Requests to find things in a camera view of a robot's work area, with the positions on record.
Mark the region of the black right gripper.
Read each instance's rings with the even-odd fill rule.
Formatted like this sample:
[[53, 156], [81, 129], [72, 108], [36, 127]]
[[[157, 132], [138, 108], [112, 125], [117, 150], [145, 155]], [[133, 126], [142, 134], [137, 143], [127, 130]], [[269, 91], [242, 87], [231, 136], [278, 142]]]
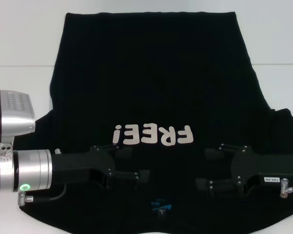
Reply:
[[222, 143], [206, 148], [207, 160], [232, 160], [232, 179], [196, 178], [199, 194], [207, 197], [239, 197], [257, 186], [279, 187], [281, 195], [293, 192], [293, 155], [260, 155], [250, 146]]

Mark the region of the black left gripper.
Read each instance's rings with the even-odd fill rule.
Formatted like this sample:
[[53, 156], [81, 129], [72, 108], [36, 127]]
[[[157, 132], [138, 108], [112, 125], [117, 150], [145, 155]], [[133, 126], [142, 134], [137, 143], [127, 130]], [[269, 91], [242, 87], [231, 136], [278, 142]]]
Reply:
[[94, 181], [104, 189], [133, 189], [149, 181], [150, 170], [115, 172], [114, 158], [129, 159], [131, 147], [95, 145], [88, 152], [52, 154], [51, 185]]

